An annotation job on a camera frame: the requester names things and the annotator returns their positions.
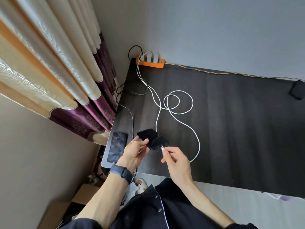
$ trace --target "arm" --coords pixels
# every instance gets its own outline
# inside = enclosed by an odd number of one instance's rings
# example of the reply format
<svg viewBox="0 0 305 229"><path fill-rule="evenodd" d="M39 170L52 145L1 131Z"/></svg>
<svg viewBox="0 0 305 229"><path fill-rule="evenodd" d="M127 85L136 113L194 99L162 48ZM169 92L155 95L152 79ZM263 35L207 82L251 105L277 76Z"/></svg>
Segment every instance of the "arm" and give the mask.
<svg viewBox="0 0 305 229"><path fill-rule="evenodd" d="M166 147L165 149L161 162L167 163L170 177L182 190L192 205L222 228L234 223L228 215L212 203L212 201L195 186L191 175L190 162L182 151L178 147Z"/></svg>
<svg viewBox="0 0 305 229"><path fill-rule="evenodd" d="M126 167L131 173L148 153L148 139L138 142L133 139L124 149L123 156L116 165ZM119 212L119 207L125 194L128 182L117 174L110 173L105 183L92 197L78 218L88 218L97 221L104 229L109 228Z"/></svg>

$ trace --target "watch strap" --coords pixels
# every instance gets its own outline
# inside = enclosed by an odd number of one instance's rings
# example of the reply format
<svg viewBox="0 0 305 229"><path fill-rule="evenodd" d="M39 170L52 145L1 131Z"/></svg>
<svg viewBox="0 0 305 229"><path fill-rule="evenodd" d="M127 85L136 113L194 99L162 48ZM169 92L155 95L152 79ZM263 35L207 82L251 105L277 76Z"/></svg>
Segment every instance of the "watch strap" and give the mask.
<svg viewBox="0 0 305 229"><path fill-rule="evenodd" d="M113 165L109 173L115 173L120 175L120 177L125 178L129 184L132 182L132 173L130 173L130 171L126 167Z"/></svg>

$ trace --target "phone on desk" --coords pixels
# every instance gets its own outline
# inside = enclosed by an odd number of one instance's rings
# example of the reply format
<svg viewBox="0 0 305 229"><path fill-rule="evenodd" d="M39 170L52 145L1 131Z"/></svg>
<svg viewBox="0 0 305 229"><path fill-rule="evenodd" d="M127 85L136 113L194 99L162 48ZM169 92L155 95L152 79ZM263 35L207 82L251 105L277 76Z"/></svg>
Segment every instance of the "phone on desk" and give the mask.
<svg viewBox="0 0 305 229"><path fill-rule="evenodd" d="M123 132L114 132L112 135L107 161L117 163L124 153L128 135Z"/></svg>
<svg viewBox="0 0 305 229"><path fill-rule="evenodd" d="M165 146L169 143L167 139L158 134L158 132L156 132L152 128L138 132L137 135L141 140L145 140L146 138L148 138L149 142L147 144L147 147L150 150L156 150L158 148L161 148L161 146Z"/></svg>

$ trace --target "charging cable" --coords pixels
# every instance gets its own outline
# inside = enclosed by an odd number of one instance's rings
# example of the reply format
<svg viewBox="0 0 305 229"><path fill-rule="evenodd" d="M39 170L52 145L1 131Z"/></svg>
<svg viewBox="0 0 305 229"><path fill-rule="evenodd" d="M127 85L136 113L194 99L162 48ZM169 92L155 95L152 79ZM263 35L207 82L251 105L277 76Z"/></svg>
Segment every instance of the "charging cable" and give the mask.
<svg viewBox="0 0 305 229"><path fill-rule="evenodd" d="M176 117L173 116L173 114L182 115L182 114L185 114L185 113L189 112L189 111L193 108L194 100L193 100L192 96L191 96L190 94L188 94L187 92L185 92L185 91L182 91L182 90L172 91L172 92L170 92L168 95L166 95L166 96L164 97L164 99L163 99L164 108L163 108L163 107L161 106L161 100L160 100L160 98L159 98L157 92L156 92L151 86L149 86L149 85L147 84L147 82L145 82L144 79L143 79L142 76L141 76L140 69L139 69L139 62L140 62L140 60L141 60L142 58L144 58L145 54L147 54L147 52L146 52L146 53L141 52L141 54L140 54L140 56L139 56L139 61L138 61L138 63L137 63L137 75L139 76L139 78L140 78L140 80L142 81L142 83L143 83L144 85L146 85L147 88L150 90L150 92L151 92L151 94L152 94L152 98L153 98L155 104L160 108L159 113L158 113L158 116L157 116L157 120L156 120L156 131L157 131L157 123L158 123L158 119L159 119L159 115L160 115L161 109L168 110L169 113L170 113L170 115L171 115L175 120L177 120L179 123L181 123L181 124L183 124L183 125L189 127L189 128L193 131L193 133L195 134L195 136L196 136L196 138L197 138L197 140L198 140L198 144L199 144L199 149L198 149L198 152L197 152L196 156L190 161L190 162L192 162L193 160L195 160L195 159L197 158L197 156L198 156L198 154L199 154L199 152L200 152L200 141L199 141L199 138L198 138L196 132L195 132L190 126L188 126L187 124L185 124L185 123L181 122L180 120L178 120ZM159 105L157 104L157 102L156 102L156 100L155 100L155 98L154 98L153 91L154 91L154 93L156 94L156 96L158 97ZM187 110L186 112L183 112L183 113L176 113L176 112L171 111L172 109L178 107L178 105L180 104L180 99L179 99L179 97L176 96L176 95L174 95L174 94L172 94L172 93L174 93L174 92L184 92L185 94L187 94L187 95L191 98L191 100L192 100L192 106L191 106L191 108L190 108L189 110ZM168 97L169 97L169 96L175 96L175 97L178 98L178 101L179 101L179 102L178 102L178 104L177 104L175 107L173 107L173 108L169 108L169 106L168 106Z"/></svg>

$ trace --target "black desk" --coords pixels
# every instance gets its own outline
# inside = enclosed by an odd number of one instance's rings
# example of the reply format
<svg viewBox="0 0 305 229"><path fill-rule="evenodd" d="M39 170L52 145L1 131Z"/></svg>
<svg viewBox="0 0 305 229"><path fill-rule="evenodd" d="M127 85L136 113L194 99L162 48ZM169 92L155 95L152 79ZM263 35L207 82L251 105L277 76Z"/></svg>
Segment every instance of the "black desk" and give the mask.
<svg viewBox="0 0 305 229"><path fill-rule="evenodd" d="M193 109L175 115L197 133L201 150L191 163L194 181L305 198L305 100L288 95L292 81L251 78L241 75L214 75L177 66L164 69L140 66L141 75L158 93L161 101L173 90L188 92ZM124 90L144 92L131 61ZM175 112L185 112L192 104L180 92ZM155 128L159 108L150 92L145 96L123 93L120 103L134 115L134 132ZM177 104L169 97L169 106ZM188 127L161 110L157 130L178 146L189 160L198 151L198 142ZM113 132L128 133L132 140L130 113L119 107L105 148L107 156ZM161 150L150 151L138 168L140 173L169 176L162 164Z"/></svg>

